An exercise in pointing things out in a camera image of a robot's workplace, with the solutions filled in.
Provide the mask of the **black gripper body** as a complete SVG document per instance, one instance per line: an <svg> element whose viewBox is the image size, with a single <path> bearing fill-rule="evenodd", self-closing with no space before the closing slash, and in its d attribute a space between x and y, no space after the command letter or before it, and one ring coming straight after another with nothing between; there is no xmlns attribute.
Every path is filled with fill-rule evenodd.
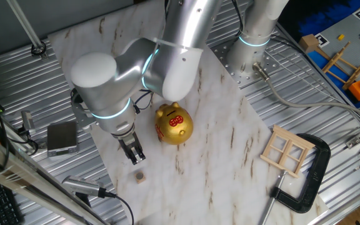
<svg viewBox="0 0 360 225"><path fill-rule="evenodd" d="M125 153L137 153L136 150L137 144L134 134L135 132L131 130L124 134L113 134L112 136L119 141Z"/></svg>

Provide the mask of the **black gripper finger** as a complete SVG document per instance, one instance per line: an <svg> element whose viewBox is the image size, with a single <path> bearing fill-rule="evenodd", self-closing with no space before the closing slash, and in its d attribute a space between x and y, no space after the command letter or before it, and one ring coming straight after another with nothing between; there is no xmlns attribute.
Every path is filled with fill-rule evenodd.
<svg viewBox="0 0 360 225"><path fill-rule="evenodd" d="M136 163L136 157L135 157L133 151L128 147L123 147L123 151L124 151L126 157L128 159L130 159L133 164L135 164Z"/></svg>
<svg viewBox="0 0 360 225"><path fill-rule="evenodd" d="M129 152L133 164L138 164L146 158L143 153L143 148L138 142L131 143Z"/></svg>

